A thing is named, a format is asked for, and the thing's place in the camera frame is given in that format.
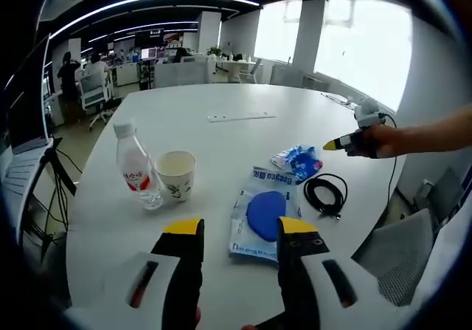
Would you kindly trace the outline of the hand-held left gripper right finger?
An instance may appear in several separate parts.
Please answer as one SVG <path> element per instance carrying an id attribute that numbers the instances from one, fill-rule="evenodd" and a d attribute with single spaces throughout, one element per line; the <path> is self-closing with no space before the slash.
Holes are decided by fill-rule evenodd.
<path id="1" fill-rule="evenodd" d="M 278 281 L 286 329 L 404 329 L 410 309 L 395 306 L 377 279 L 354 260 L 327 248 L 301 219 L 277 221 Z"/>

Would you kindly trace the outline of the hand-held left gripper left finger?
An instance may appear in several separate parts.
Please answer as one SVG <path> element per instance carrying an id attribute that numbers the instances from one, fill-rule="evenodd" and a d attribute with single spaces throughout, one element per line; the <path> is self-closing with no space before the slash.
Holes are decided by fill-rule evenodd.
<path id="1" fill-rule="evenodd" d="M 203 258 L 204 220 L 175 221 L 150 252 L 109 272 L 87 307 L 67 315 L 79 329 L 195 329 Z"/>

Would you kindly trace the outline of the person's right hand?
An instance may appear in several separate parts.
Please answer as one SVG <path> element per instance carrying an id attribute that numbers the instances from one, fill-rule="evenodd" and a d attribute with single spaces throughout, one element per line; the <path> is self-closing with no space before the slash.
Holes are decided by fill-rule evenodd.
<path id="1" fill-rule="evenodd" d="M 402 133 L 399 128 L 375 125 L 354 134 L 354 143 L 347 150 L 350 157 L 386 159 L 403 154 Z"/>

